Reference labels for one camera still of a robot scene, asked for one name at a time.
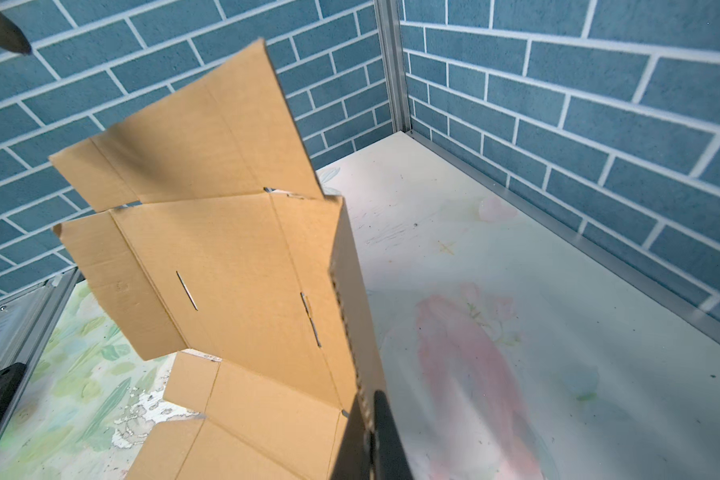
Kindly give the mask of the brown cardboard box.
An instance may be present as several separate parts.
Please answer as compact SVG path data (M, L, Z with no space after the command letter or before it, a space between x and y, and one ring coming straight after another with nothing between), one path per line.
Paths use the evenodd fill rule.
M132 479L365 479L385 387L345 201L323 192L263 41L51 164L55 227L138 355L175 358Z

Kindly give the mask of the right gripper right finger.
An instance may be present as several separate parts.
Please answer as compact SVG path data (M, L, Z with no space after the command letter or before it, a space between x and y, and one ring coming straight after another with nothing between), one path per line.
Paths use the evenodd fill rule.
M413 475L387 395L374 392L374 429L370 433L368 478L412 480Z

